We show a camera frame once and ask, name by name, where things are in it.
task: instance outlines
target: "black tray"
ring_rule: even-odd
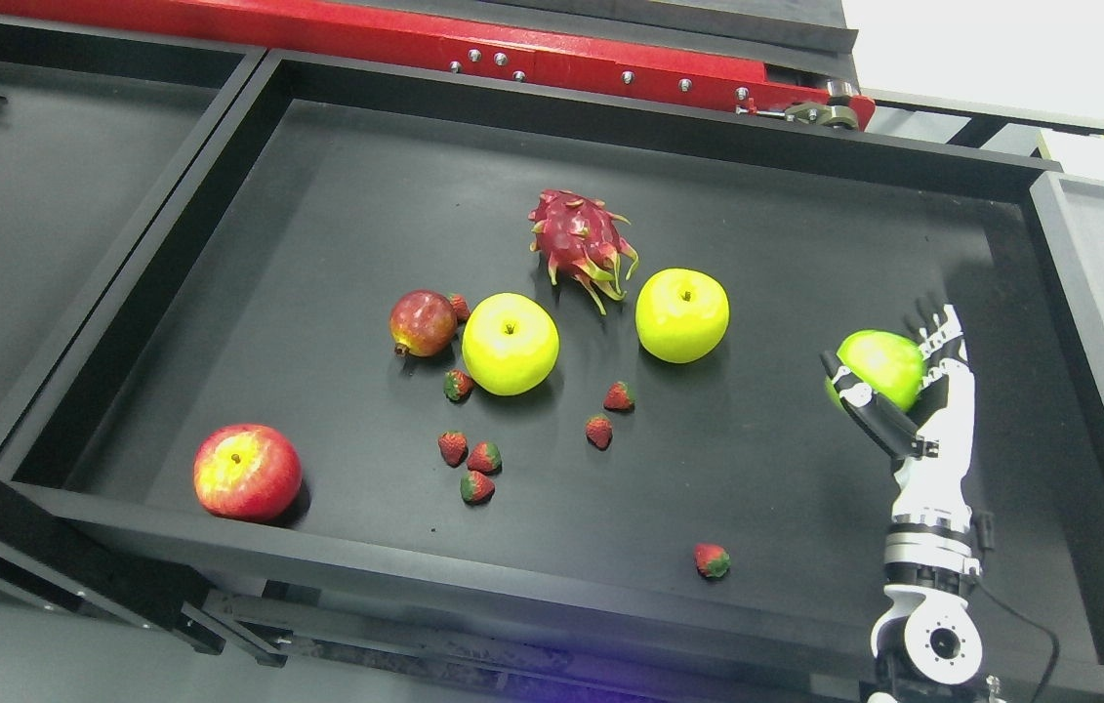
[[[256,58],[0,19],[0,445]]]
[[[611,657],[809,685],[870,678],[887,608],[885,460],[825,397],[816,355],[948,295],[977,372],[986,573],[1064,641],[1061,694],[1104,691],[1104,488],[1023,216],[1045,161],[538,86],[273,53],[120,268],[0,458],[0,476],[115,546],[323,588],[346,608],[571,641]],[[604,198],[643,255],[730,292],[725,342],[671,366],[631,301],[599,317],[527,249],[542,188]],[[401,294],[516,290],[561,331],[548,382],[442,395],[458,347],[401,363]],[[637,409],[599,454],[604,388]],[[195,446],[261,422],[310,500],[276,526],[206,515]],[[495,499],[463,505],[435,437],[492,439]],[[735,568],[696,575],[711,540]],[[1032,686],[1042,636],[974,596],[986,671]],[[789,677],[804,677],[802,684]]]

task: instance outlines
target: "robotic hand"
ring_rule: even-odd
[[[921,319],[906,323],[927,373],[907,414],[837,354],[821,354],[842,408],[890,455],[899,483],[885,540],[885,595],[894,604],[872,627],[879,689],[868,703],[985,693],[974,678],[981,641],[965,600],[981,566],[973,556],[973,512],[960,488],[973,450],[975,379],[955,308],[917,303],[917,311]]]

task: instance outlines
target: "dragon fruit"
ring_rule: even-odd
[[[552,285],[556,284],[558,273],[573,277],[595,299],[601,316],[608,312],[595,288],[614,300],[626,297],[619,288],[619,255],[633,258],[627,280],[637,267],[637,252],[619,235],[613,220],[630,224],[626,217],[605,210],[602,200],[551,189],[539,194],[539,204],[530,212],[530,222],[534,223],[530,252],[546,254]]]

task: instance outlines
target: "red metal frame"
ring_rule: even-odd
[[[829,98],[825,89],[773,83],[751,58],[325,0],[0,0],[0,13],[433,71],[455,62],[463,74],[514,81],[520,72],[527,83],[731,113],[747,98],[761,110]],[[861,129],[875,108],[868,97],[852,97],[850,107]]]

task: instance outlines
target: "green apple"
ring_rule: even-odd
[[[863,379],[873,391],[890,398],[906,413],[921,394],[925,377],[925,360],[921,347],[902,334],[879,329],[861,329],[842,340],[838,358]],[[825,379],[829,396],[838,401],[832,383]]]
[[[477,303],[460,337],[466,370],[495,395],[517,395],[542,383],[560,354],[552,316],[517,292],[497,292]]]
[[[729,326],[729,297],[710,275],[664,268],[634,302],[637,340],[658,360],[687,364],[716,348]]]

